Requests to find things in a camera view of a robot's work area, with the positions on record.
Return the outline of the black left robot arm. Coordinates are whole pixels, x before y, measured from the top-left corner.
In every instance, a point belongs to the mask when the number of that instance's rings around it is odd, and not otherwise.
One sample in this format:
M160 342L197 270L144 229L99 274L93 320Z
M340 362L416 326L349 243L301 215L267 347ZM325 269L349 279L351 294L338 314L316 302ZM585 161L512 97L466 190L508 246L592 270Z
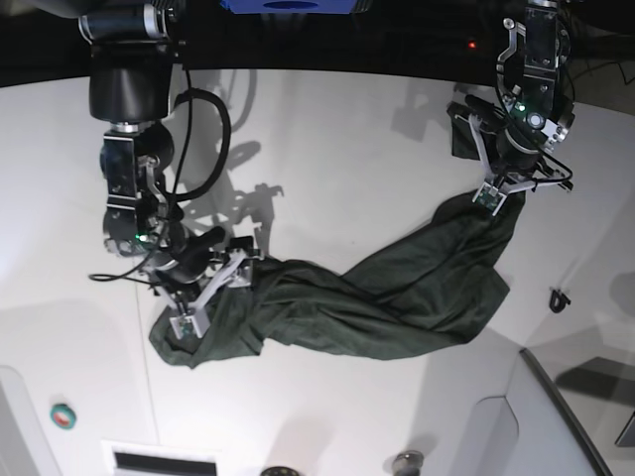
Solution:
M492 215L514 194L573 188L572 170L554 156L574 121L563 84L572 40L560 4L528 1L523 13L502 24L507 44L495 63L496 100L467 94L446 109L453 155L483 170L472 200Z

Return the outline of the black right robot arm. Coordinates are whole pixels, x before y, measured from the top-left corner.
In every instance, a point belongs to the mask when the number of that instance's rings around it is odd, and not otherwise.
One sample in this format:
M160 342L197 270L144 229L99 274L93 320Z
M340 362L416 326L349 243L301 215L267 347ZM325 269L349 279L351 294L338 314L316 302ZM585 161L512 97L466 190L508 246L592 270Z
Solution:
M206 310L224 287L251 284L253 263L262 253L250 237L226 240L221 227L197 235L184 224L181 202L202 197L219 179L229 151L230 119L222 100L192 86L173 96L178 55L171 25L185 9L182 1L108 1L79 17L90 43L94 70L89 82L91 115L108 123L100 152L107 185L104 247L138 260L135 272L169 309L175 336L203 338L210 327ZM221 148L209 177L193 191L167 184L165 171L175 145L163 121L195 100L215 106L222 124Z

